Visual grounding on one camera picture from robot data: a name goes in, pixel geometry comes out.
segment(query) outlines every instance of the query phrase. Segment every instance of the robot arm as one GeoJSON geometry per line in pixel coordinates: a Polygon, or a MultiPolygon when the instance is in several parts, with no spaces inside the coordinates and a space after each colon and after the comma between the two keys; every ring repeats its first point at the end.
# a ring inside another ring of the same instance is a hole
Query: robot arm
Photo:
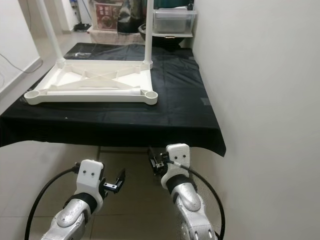
{"type": "Polygon", "coordinates": [[[125,181],[122,170],[115,184],[106,183],[104,165],[94,160],[83,160],[76,179],[76,191],[51,222],[41,240],[80,240],[93,213],[98,212],[108,192],[119,192],[125,181]]]}
{"type": "Polygon", "coordinates": [[[196,191],[196,184],[189,178],[188,171],[174,164],[168,164],[166,169],[164,164],[166,160],[171,160],[189,167],[189,146],[186,144],[168,145],[166,151],[161,154],[163,162],[158,163],[153,154],[149,154],[149,160],[155,175],[162,176],[162,187],[169,191],[173,203],[181,213],[183,240],[218,240],[206,216],[205,203],[196,191]]]}

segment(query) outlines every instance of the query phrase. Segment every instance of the black tablecloth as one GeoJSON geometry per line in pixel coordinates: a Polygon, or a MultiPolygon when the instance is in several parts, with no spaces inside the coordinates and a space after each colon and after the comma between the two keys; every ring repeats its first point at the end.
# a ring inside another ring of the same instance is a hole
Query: black tablecloth
{"type": "MultiPolygon", "coordinates": [[[[78,43],[65,56],[91,60],[144,59],[143,45],[78,43]]],[[[226,146],[191,49],[152,48],[158,103],[52,102],[29,105],[21,96],[0,116],[0,145],[41,142],[108,147],[186,143],[224,156],[226,146]]]]}

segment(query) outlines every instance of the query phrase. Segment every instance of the white plastic frame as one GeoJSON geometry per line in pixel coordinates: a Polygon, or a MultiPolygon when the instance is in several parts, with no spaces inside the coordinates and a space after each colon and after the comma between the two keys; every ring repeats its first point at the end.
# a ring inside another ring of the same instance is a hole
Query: white plastic frame
{"type": "Polygon", "coordinates": [[[24,98],[42,102],[143,102],[154,105],[150,69],[153,62],[154,0],[147,2],[144,61],[67,60],[63,57],[44,0],[36,0],[45,30],[57,56],[54,67],[24,98]]]}

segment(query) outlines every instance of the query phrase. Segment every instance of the plastic storage box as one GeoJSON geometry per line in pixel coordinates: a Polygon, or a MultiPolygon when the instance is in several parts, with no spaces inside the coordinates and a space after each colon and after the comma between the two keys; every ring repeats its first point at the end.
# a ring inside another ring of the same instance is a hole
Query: plastic storage box
{"type": "Polygon", "coordinates": [[[168,8],[153,11],[153,35],[192,37],[196,11],[168,8]]]}

